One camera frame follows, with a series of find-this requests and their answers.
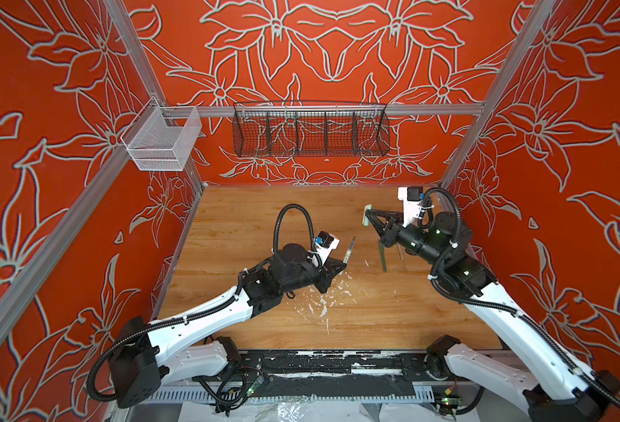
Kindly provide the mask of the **olive green pen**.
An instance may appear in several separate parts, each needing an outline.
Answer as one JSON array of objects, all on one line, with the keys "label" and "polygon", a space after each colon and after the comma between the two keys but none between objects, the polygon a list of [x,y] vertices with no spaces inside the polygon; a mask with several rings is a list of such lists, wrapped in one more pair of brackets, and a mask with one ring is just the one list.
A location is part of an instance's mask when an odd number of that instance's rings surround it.
[{"label": "olive green pen", "polygon": [[349,262],[350,257],[352,256],[352,253],[354,251],[355,245],[356,245],[356,237],[353,237],[353,239],[350,241],[350,245],[349,245],[349,247],[348,247],[348,249],[347,249],[347,251],[346,251],[346,253],[345,253],[344,257],[343,257],[343,263],[345,263],[346,265]]}]

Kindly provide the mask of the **green pen cap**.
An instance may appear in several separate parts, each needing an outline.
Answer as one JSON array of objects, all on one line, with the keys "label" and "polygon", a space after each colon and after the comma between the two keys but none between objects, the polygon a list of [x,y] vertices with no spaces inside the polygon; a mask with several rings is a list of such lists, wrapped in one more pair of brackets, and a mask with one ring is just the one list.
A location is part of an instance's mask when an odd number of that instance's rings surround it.
[{"label": "green pen cap", "polygon": [[366,205],[366,206],[365,206],[365,208],[364,208],[364,213],[363,213],[363,220],[362,220],[362,224],[363,224],[365,227],[368,227],[368,226],[370,225],[370,220],[369,220],[369,218],[368,218],[367,212],[368,212],[369,210],[371,210],[371,209],[372,209],[372,205],[371,205],[371,204]]}]

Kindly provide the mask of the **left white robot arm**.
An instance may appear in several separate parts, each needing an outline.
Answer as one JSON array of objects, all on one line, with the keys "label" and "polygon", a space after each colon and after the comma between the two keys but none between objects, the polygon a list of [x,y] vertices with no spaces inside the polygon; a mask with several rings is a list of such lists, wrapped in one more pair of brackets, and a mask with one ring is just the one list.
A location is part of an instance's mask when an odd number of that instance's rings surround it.
[{"label": "left white robot arm", "polygon": [[165,383],[216,376],[237,362],[237,347],[231,339],[220,337],[189,354],[197,341],[274,309],[301,288],[314,287],[326,293],[347,267],[331,256],[340,241],[327,231],[311,231],[309,247],[281,246],[281,225],[293,209],[308,223],[312,221],[301,205],[285,205],[274,226],[271,256],[241,271],[236,284],[224,294],[171,318],[146,322],[136,316],[129,320],[91,367],[85,383],[88,396],[129,408],[151,397]]}]

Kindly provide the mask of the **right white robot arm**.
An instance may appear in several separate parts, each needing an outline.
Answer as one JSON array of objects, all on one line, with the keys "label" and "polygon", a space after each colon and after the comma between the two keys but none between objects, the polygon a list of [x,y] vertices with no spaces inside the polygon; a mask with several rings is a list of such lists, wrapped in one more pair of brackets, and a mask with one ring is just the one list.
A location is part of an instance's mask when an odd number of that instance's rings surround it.
[{"label": "right white robot arm", "polygon": [[533,421],[599,421],[609,407],[620,410],[617,378],[594,371],[565,349],[468,254],[473,232],[449,191],[401,187],[398,199],[401,212],[366,206],[364,224],[373,226],[384,247],[399,245],[430,264],[431,286],[484,321],[526,367],[519,371],[445,335],[427,349],[431,377],[468,379]]}]

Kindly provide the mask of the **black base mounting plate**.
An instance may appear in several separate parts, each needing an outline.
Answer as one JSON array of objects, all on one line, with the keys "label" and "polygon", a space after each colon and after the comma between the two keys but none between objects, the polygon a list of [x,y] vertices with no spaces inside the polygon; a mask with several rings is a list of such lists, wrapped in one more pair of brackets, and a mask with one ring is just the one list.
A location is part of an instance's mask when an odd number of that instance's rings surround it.
[{"label": "black base mounting plate", "polygon": [[221,381],[239,369],[252,379],[259,375],[287,378],[394,376],[407,382],[468,381],[452,374],[435,375],[424,350],[241,350],[238,362],[228,364],[215,376],[205,379]]}]

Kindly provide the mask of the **clear plastic bin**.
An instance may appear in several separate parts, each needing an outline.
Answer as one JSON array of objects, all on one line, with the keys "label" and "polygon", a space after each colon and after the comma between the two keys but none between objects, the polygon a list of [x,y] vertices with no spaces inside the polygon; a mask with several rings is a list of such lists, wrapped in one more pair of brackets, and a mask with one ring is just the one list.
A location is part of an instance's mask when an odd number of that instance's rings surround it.
[{"label": "clear plastic bin", "polygon": [[121,141],[139,170],[181,172],[202,126],[197,107],[162,107],[151,98],[121,135]]}]

